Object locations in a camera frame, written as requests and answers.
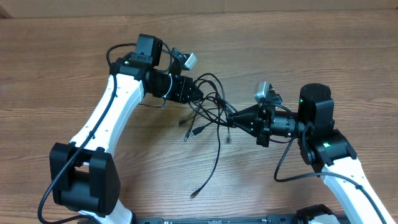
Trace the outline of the black USB-C cable silver plug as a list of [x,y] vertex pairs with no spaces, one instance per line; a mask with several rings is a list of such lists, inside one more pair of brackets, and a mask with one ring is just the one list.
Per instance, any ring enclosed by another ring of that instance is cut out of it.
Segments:
[[235,125],[228,124],[226,120],[229,115],[237,112],[237,110],[226,100],[225,90],[220,79],[212,73],[204,73],[193,83],[199,90],[204,84],[208,84],[212,89],[210,93],[204,94],[199,100],[193,100],[188,104],[195,112],[195,116],[201,116],[210,124],[236,128]]

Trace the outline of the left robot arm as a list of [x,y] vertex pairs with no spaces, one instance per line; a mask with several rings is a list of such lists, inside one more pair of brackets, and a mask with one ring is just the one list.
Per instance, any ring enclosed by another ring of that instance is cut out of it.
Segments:
[[170,49],[153,35],[140,34],[134,51],[109,62],[109,78],[84,127],[67,144],[55,143],[49,154],[52,182],[39,203],[38,218],[49,195],[77,212],[71,220],[87,223],[135,223],[120,201],[121,182],[113,160],[120,135],[146,94],[185,104],[203,97],[190,77],[181,74],[197,62],[193,53]]

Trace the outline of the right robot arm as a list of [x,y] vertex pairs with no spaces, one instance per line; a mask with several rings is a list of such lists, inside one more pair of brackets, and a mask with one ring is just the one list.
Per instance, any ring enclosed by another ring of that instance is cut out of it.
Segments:
[[350,223],[393,223],[369,183],[354,147],[334,127],[334,101],[328,86],[309,83],[300,90],[298,111],[282,104],[270,83],[260,83],[254,92],[256,105],[228,116],[231,126],[268,147],[272,136],[297,141],[300,155],[312,173],[284,178],[284,182],[320,177],[342,206]]

